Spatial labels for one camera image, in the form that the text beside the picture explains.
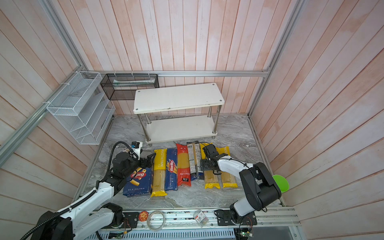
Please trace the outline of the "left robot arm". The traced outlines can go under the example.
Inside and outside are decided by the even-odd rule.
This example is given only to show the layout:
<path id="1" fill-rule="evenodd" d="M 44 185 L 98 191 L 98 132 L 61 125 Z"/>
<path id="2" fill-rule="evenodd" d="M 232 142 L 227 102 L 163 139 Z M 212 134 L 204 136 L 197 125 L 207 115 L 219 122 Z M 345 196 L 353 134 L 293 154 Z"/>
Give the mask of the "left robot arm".
<path id="1" fill-rule="evenodd" d="M 98 214 L 91 212 L 106 200 L 114 197 L 126 185 L 127 179 L 135 177 L 137 168 L 149 168 L 156 154 L 141 158 L 135 152 L 110 156 L 104 178 L 86 195 L 59 210 L 44 213 L 35 227 L 22 236 L 23 240 L 83 240 L 99 229 L 123 221 L 122 208 L 114 204 L 102 207 Z"/>

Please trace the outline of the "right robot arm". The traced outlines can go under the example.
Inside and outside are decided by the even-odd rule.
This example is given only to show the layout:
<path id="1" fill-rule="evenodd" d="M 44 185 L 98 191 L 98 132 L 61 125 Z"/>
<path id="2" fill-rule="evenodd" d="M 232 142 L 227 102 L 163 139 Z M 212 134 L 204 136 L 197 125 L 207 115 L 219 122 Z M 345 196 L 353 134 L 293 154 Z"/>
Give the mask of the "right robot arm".
<path id="1" fill-rule="evenodd" d="M 261 211 L 282 196 L 281 189 L 264 163 L 245 163 L 226 153 L 219 153 L 213 144 L 204 144 L 203 166 L 214 174 L 229 173 L 241 180 L 245 196 L 230 206 L 233 220 L 254 211 Z"/>

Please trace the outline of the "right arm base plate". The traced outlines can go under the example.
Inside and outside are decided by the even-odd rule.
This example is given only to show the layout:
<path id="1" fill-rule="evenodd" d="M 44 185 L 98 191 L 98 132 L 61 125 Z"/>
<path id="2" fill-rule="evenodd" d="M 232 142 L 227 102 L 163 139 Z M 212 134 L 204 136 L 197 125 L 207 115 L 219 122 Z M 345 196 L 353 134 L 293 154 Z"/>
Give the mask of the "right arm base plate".
<path id="1" fill-rule="evenodd" d="M 215 210 L 214 214 L 217 217 L 219 226 L 255 226 L 258 224 L 254 213 L 249 213 L 241 217 L 233 210 Z"/>

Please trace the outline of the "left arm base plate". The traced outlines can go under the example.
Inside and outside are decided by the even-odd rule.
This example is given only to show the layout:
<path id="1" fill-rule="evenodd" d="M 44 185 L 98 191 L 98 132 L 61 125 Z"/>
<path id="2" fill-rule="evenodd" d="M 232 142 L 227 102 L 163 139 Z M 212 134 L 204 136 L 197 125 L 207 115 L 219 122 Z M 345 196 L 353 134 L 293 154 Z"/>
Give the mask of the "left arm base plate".
<path id="1" fill-rule="evenodd" d="M 139 212 L 123 212 L 115 214 L 112 223 L 103 229 L 134 229 L 139 221 Z"/>

